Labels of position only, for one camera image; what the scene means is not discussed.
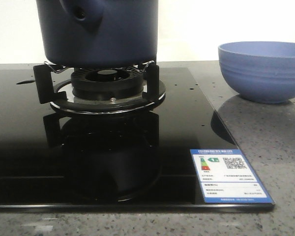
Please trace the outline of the blue plastic bowl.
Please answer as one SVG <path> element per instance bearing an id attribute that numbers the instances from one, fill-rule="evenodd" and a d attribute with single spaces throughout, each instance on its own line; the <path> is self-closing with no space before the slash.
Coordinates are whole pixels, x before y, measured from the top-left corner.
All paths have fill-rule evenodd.
<path id="1" fill-rule="evenodd" d="M 243 98 L 272 104 L 295 98 L 295 43 L 230 42 L 218 56 L 226 83 Z"/>

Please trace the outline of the dark blue cooking pot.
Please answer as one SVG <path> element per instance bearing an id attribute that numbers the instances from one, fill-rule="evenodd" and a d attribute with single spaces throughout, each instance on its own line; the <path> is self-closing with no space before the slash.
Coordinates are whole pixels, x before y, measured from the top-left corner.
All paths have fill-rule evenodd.
<path id="1" fill-rule="evenodd" d="M 39 0 L 46 58 L 79 68 L 123 67 L 156 58 L 156 0 Z"/>

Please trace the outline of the black pot support grate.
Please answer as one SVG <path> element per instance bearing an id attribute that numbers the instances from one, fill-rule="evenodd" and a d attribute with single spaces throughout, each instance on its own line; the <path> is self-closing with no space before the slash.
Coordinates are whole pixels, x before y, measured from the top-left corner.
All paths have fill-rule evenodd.
<path id="1" fill-rule="evenodd" d="M 41 104 L 49 103 L 54 110 L 65 113 L 68 116 L 105 116 L 140 110 L 152 110 L 165 99 L 165 85 L 159 78 L 160 68 L 152 60 L 135 66 L 96 68 L 95 70 L 134 70 L 143 76 L 143 90 L 140 93 L 128 98 L 116 99 L 112 97 L 104 101 L 76 97 L 73 94 L 71 77 L 68 80 L 55 84 L 52 79 L 52 73 L 60 74 L 65 69 L 64 66 L 45 62 L 42 65 L 34 66 L 33 71 L 39 102 Z M 75 68 L 73 72 L 81 69 L 84 68 Z"/>

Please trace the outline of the black glass gas stove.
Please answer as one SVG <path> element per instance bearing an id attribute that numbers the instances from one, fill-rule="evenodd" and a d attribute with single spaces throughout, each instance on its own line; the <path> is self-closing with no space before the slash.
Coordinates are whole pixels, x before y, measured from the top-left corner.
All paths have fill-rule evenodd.
<path id="1" fill-rule="evenodd" d="M 31 69 L 0 69 L 0 211 L 254 212 L 208 204 L 192 149 L 239 149 L 187 68 L 163 68 L 152 111 L 66 117 L 38 101 Z"/>

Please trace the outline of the blue energy label sticker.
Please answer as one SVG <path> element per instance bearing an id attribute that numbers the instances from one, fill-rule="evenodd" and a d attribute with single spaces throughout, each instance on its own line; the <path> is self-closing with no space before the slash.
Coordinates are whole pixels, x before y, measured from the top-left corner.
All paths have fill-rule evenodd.
<path id="1" fill-rule="evenodd" d="M 274 203 L 240 149 L 192 149 L 190 153 L 205 203 Z"/>

